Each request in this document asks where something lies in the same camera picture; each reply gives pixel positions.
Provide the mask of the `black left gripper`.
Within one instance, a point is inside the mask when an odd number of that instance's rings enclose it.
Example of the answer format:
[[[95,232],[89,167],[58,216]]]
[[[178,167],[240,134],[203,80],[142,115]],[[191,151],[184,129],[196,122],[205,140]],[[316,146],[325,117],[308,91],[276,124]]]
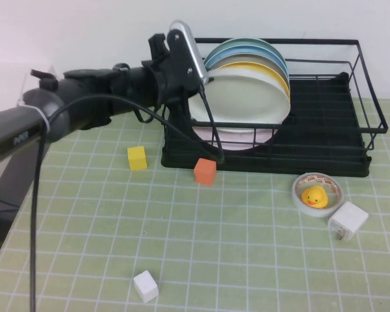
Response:
[[[172,66],[172,55],[165,44],[163,33],[154,34],[149,40],[151,60],[142,61],[154,80],[155,107],[174,102],[174,115],[180,123],[191,123],[189,95],[183,87]]]

